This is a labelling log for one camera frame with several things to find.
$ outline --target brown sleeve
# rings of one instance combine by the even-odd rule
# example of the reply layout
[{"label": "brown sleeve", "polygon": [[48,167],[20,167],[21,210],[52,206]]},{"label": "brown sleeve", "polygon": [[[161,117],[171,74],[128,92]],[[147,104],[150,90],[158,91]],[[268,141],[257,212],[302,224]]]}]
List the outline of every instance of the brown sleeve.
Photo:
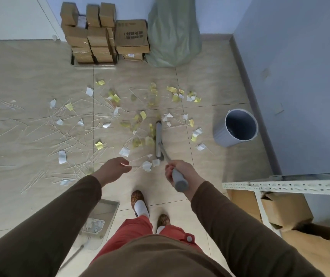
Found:
[{"label": "brown sleeve", "polygon": [[100,199],[100,183],[85,176],[0,238],[0,276],[55,276]]},{"label": "brown sleeve", "polygon": [[192,210],[237,277],[323,277],[295,248],[205,181]]}]

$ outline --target stack of cardboard boxes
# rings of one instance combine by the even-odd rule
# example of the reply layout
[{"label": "stack of cardboard boxes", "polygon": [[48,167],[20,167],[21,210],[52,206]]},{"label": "stack of cardboard boxes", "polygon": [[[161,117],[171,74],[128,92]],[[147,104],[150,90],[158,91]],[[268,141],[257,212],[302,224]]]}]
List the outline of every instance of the stack of cardboard boxes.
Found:
[{"label": "stack of cardboard boxes", "polygon": [[143,54],[149,53],[146,21],[118,20],[115,44],[118,54],[122,54],[125,60],[143,61]]},{"label": "stack of cardboard boxes", "polygon": [[75,3],[64,2],[60,13],[61,28],[78,63],[113,63],[116,61],[113,36],[115,5],[87,5],[86,16],[79,16]]},{"label": "stack of cardboard boxes", "polygon": [[[261,222],[254,191],[228,190],[238,207]],[[312,223],[313,214],[303,194],[266,193],[261,199],[269,222],[282,238],[313,266],[330,277],[330,224]]]}]

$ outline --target person's left hand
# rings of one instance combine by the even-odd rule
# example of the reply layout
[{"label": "person's left hand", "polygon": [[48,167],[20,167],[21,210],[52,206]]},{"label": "person's left hand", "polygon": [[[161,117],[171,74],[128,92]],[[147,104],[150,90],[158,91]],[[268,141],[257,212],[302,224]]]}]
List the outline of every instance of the person's left hand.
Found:
[{"label": "person's left hand", "polygon": [[132,167],[129,165],[129,161],[124,157],[117,157],[108,160],[91,175],[94,176],[103,187],[108,183],[115,182],[123,173],[128,173],[131,169]]}]

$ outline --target gray handle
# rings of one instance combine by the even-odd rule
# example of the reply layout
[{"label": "gray handle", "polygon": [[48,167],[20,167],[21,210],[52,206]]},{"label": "gray handle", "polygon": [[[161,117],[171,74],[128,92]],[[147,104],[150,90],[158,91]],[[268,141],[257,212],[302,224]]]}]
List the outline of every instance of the gray handle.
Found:
[{"label": "gray handle", "polygon": [[188,181],[177,169],[173,169],[171,176],[173,177],[174,188],[177,192],[184,192],[189,189]]}]

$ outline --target white door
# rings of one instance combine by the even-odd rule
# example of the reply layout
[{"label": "white door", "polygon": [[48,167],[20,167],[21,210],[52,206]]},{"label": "white door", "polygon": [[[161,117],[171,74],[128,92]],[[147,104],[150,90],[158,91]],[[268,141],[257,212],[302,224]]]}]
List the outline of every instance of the white door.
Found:
[{"label": "white door", "polygon": [[0,0],[0,40],[52,39],[56,34],[37,0]]}]

